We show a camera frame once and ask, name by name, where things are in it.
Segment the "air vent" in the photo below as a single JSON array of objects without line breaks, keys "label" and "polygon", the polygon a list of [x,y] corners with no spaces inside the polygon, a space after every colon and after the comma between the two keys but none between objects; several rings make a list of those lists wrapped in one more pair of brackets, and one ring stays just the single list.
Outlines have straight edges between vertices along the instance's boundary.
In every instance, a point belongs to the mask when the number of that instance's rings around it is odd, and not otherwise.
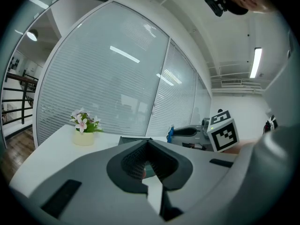
[{"label": "air vent", "polygon": [[228,80],[221,80],[221,85],[241,85],[241,79],[228,79]]}]

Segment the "wooden floor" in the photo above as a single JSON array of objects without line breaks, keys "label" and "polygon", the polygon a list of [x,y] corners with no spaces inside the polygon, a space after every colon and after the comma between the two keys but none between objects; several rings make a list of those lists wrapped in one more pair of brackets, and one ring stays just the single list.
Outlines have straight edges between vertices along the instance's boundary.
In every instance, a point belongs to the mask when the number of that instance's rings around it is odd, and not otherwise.
[{"label": "wooden floor", "polygon": [[34,151],[32,128],[6,140],[7,149],[1,160],[1,170],[9,183],[22,163]]}]

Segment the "flower pot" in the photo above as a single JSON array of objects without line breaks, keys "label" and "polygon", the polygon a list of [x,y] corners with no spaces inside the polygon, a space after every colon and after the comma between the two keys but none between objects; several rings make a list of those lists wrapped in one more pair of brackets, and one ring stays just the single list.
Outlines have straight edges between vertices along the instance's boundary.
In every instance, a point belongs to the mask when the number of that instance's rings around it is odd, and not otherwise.
[{"label": "flower pot", "polygon": [[80,133],[75,131],[73,135],[73,143],[79,146],[91,146],[94,144],[94,134],[93,133]]}]

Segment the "black railing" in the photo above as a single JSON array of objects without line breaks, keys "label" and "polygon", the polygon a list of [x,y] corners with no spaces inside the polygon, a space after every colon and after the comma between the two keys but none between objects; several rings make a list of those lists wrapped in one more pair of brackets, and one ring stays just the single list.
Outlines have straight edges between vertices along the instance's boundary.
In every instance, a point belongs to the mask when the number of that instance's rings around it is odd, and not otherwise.
[{"label": "black railing", "polygon": [[[33,77],[33,76],[30,76],[30,75],[26,74],[26,70],[24,70],[24,72],[23,72],[23,77],[25,77],[25,78],[29,77],[29,79],[38,82],[38,79],[36,77]],[[25,82],[20,81],[20,85],[21,86],[25,86]],[[29,88],[30,90],[35,91],[36,88],[37,88],[37,85],[36,84],[28,84],[27,88]]]},{"label": "black railing", "polygon": [[[2,102],[3,103],[5,103],[5,102],[22,102],[22,108],[13,109],[13,110],[9,110],[9,111],[2,111],[2,114],[7,114],[7,113],[13,113],[13,112],[21,111],[22,115],[21,115],[20,118],[16,118],[16,119],[12,119],[10,121],[4,122],[3,125],[11,123],[11,122],[14,122],[14,121],[18,121],[18,120],[22,120],[22,124],[24,124],[24,119],[32,116],[32,114],[24,116],[24,111],[25,110],[32,109],[32,106],[25,108],[25,101],[33,102],[33,99],[28,99],[27,98],[26,93],[27,92],[35,92],[35,88],[36,88],[38,82],[35,81],[35,80],[32,80],[32,79],[29,79],[27,77],[19,76],[19,75],[12,74],[12,73],[9,73],[9,72],[6,74],[6,79],[7,78],[11,78],[11,79],[15,79],[15,80],[20,81],[22,84],[24,84],[24,89],[23,90],[22,89],[13,89],[13,88],[3,88],[3,89],[7,90],[7,91],[23,92],[23,97],[22,97],[22,99],[4,99],[4,100],[2,100]],[[29,87],[34,87],[34,90],[33,91],[30,91],[30,90],[27,91],[27,89]]]}]

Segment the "potted flower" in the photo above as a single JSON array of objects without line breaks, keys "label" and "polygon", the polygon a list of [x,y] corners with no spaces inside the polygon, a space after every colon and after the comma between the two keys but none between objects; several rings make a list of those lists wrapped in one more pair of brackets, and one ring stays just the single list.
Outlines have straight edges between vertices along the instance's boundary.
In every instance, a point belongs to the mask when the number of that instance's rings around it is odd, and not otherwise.
[{"label": "potted flower", "polygon": [[100,119],[97,116],[91,118],[90,112],[85,112],[83,108],[72,112],[70,121],[76,123],[73,143],[77,145],[92,145],[94,143],[94,133],[102,132],[99,125]]}]

